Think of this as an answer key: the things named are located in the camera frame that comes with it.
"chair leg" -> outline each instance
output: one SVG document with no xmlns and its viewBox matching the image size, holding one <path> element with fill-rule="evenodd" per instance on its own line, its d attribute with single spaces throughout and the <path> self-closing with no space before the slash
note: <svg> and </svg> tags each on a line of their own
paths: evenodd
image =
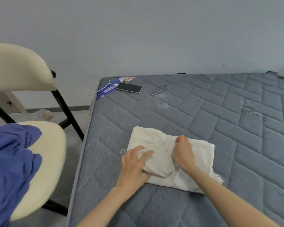
<svg viewBox="0 0 284 227">
<path fill-rule="evenodd" d="M 83 141 L 84 139 L 84 134 L 81 130 L 81 128 L 79 127 L 76 119 L 74 118 L 73 114 L 71 113 L 71 111 L 69 110 L 66 102 L 64 101 L 64 99 L 62 98 L 62 95 L 60 94 L 60 92 L 58 90 L 56 91 L 51 91 L 51 93 L 53 94 L 53 96 L 55 97 L 57 103 L 59 104 L 59 106 L 62 108 L 63 112 L 65 113 L 66 117 L 68 118 L 68 120 L 71 122 L 72 126 L 74 127 L 75 131 L 77 132 L 77 134 L 79 135 L 80 139 Z"/>
<path fill-rule="evenodd" d="M 0 107 L 0 118 L 6 123 L 15 123 L 15 121 Z"/>
<path fill-rule="evenodd" d="M 48 200 L 43 206 L 42 208 L 46 209 L 46 210 L 50 210 L 52 212 L 55 213 L 59 213 L 63 216 L 67 216 L 67 212 L 68 212 L 68 208 L 66 208 L 65 206 L 62 206 L 52 200 Z"/>
</svg>

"floor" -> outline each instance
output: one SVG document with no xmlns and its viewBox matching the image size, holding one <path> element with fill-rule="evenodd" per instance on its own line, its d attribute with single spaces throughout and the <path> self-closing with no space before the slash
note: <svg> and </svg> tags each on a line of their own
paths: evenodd
<svg viewBox="0 0 284 227">
<path fill-rule="evenodd" d="M 89 112 L 88 110 L 72 111 L 76 121 L 78 122 L 84 134 L 87 129 L 88 112 Z M 10 114 L 10 116 L 16 122 L 41 120 L 35 114 L 15 113 L 15 114 Z M 50 120 L 50 122 L 59 123 L 64 119 L 66 119 L 66 116 L 64 115 L 63 112 L 54 112 L 53 118 Z M 0 126 L 4 124 L 5 122 L 0 119 Z M 55 191 L 53 192 L 51 199 L 68 207 L 73 187 L 73 182 L 75 178 L 75 173 L 77 169 L 77 164 L 82 149 L 82 141 L 80 140 L 79 136 L 77 135 L 77 133 L 75 132 L 72 126 L 65 128 L 64 131 L 67 137 L 66 160 L 60 177 L 60 181 Z M 66 217 L 45 209 L 39 209 L 25 218 L 13 221 L 10 227 L 64 227 L 65 222 L 66 222 Z"/>
</svg>

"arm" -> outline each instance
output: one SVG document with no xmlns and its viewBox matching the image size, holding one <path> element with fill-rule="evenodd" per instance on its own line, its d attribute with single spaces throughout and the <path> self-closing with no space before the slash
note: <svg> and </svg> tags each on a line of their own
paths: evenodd
<svg viewBox="0 0 284 227">
<path fill-rule="evenodd" d="M 142 168 L 153 151 L 145 152 L 137 160 L 138 151 L 141 149 L 144 147 L 137 146 L 122 156 L 122 167 L 116 186 L 77 227 L 106 227 L 120 206 L 150 178 L 149 174 L 142 173 Z"/>
<path fill-rule="evenodd" d="M 187 137 L 181 135 L 176 142 L 173 156 L 178 166 L 197 183 L 229 227 L 279 226 L 196 166 Z"/>
</svg>

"mattress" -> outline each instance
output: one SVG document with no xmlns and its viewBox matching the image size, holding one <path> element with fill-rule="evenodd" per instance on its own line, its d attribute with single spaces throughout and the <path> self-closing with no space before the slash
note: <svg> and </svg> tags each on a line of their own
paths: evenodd
<svg viewBox="0 0 284 227">
<path fill-rule="evenodd" d="M 214 144 L 213 170 L 223 186 L 284 226 L 284 79 L 182 74 L 138 76 L 130 84 L 141 92 L 116 90 L 93 105 L 67 226 L 76 226 L 114 187 L 135 126 Z M 226 224 L 205 195 L 145 184 L 109 226 Z"/>
</svg>

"blue clothing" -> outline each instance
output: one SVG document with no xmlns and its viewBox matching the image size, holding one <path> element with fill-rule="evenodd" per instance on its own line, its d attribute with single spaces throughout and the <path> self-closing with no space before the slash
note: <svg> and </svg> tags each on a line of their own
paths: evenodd
<svg viewBox="0 0 284 227">
<path fill-rule="evenodd" d="M 41 135 L 35 126 L 9 123 L 0 127 L 0 227 L 8 225 L 41 165 L 41 155 L 26 149 Z"/>
</svg>

